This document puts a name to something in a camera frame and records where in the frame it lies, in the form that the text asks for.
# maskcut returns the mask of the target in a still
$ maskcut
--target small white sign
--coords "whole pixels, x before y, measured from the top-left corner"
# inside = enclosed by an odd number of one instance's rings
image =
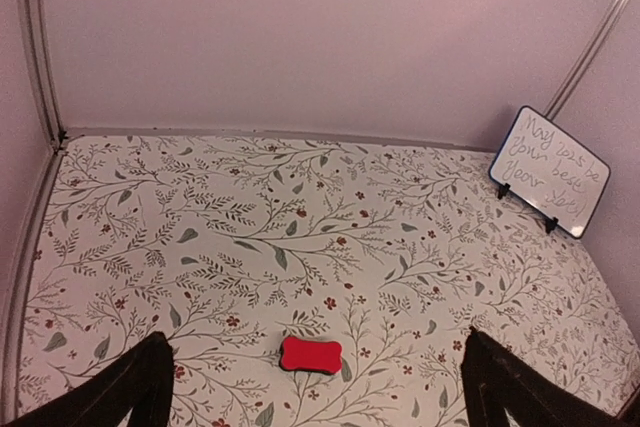
[[[489,176],[579,239],[611,171],[602,160],[531,107],[523,107]]]

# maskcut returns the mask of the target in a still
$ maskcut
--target floral pattern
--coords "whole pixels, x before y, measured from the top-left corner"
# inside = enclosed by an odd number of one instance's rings
[[[614,413],[639,350],[582,245],[498,201],[483,153],[220,137],[72,142],[29,289],[20,411],[154,330],[175,426],[467,425],[470,325]],[[278,368],[337,340],[336,376]]]

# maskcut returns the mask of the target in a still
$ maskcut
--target red sponge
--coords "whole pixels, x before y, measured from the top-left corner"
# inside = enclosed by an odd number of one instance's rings
[[[337,374],[342,368],[342,346],[338,342],[313,342],[289,336],[282,341],[280,367],[322,374]]]

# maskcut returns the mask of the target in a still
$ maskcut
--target pink wall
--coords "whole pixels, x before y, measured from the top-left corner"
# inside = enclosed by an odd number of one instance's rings
[[[0,0],[0,309],[18,235],[47,158],[31,94],[17,0]]]
[[[45,0],[45,10],[72,127],[492,147],[517,107],[544,108],[609,1]]]
[[[584,242],[640,337],[640,0],[631,0],[557,122],[611,166]]]

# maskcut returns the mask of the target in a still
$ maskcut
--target black clip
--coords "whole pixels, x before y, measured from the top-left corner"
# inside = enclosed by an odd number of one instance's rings
[[[507,195],[509,193],[510,189],[511,189],[511,185],[510,184],[499,185],[498,186],[498,200],[502,199],[502,197]]]
[[[544,231],[547,234],[550,234],[555,230],[558,226],[558,218],[554,217],[553,219],[544,219]]]

